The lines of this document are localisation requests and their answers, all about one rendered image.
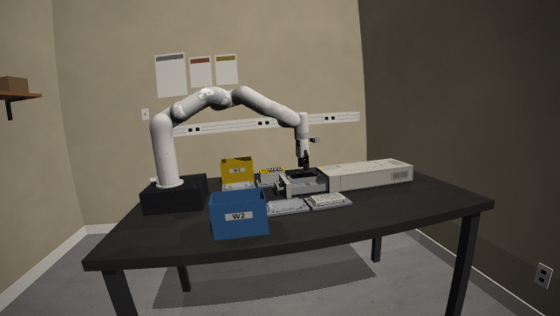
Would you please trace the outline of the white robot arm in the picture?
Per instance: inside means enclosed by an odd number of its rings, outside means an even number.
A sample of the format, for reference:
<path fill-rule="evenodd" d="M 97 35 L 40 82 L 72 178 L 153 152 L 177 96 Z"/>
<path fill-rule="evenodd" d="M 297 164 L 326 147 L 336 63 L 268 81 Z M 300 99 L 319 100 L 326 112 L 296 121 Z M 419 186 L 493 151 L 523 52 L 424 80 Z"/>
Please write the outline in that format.
<path fill-rule="evenodd" d="M 177 166 L 173 128 L 208 106 L 221 111 L 244 105 L 263 116 L 277 119 L 281 127 L 294 128 L 295 139 L 308 138 L 311 142 L 319 143 L 318 137 L 309 136 L 307 113 L 295 113 L 247 86 L 240 86 L 228 92 L 216 86 L 202 88 L 185 99 L 175 102 L 150 120 L 149 127 L 157 170 L 157 177 L 150 178 L 150 182 L 157 182 L 157 189 L 170 189 L 183 184 Z"/>

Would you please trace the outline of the yellow open-top bin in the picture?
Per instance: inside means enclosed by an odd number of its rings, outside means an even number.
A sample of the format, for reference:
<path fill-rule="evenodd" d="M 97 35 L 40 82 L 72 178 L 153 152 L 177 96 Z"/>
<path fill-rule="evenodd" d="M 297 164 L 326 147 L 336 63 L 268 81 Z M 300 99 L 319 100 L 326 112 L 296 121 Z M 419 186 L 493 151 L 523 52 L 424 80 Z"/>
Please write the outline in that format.
<path fill-rule="evenodd" d="M 255 182 L 253 161 L 250 157 L 251 156 L 221 159 L 222 184 L 248 181 Z"/>

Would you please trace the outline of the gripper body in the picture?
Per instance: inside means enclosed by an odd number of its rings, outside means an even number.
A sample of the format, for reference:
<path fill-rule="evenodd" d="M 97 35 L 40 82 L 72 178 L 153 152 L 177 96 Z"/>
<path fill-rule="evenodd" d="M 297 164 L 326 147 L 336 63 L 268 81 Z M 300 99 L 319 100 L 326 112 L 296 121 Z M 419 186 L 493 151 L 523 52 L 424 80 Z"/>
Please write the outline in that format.
<path fill-rule="evenodd" d="M 295 139 L 295 140 L 296 140 L 296 157 L 302 159 L 303 157 L 305 157 L 305 154 L 304 154 L 305 150 L 309 154 L 308 138 Z"/>

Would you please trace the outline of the blue open-top bin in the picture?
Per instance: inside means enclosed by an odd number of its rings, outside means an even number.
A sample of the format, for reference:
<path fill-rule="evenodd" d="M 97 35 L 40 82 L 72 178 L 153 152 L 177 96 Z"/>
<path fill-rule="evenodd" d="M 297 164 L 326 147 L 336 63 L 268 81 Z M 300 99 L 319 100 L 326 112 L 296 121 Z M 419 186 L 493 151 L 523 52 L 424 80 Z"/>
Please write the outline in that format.
<path fill-rule="evenodd" d="M 208 208 L 214 240 L 269 235 L 262 188 L 212 192 Z"/>

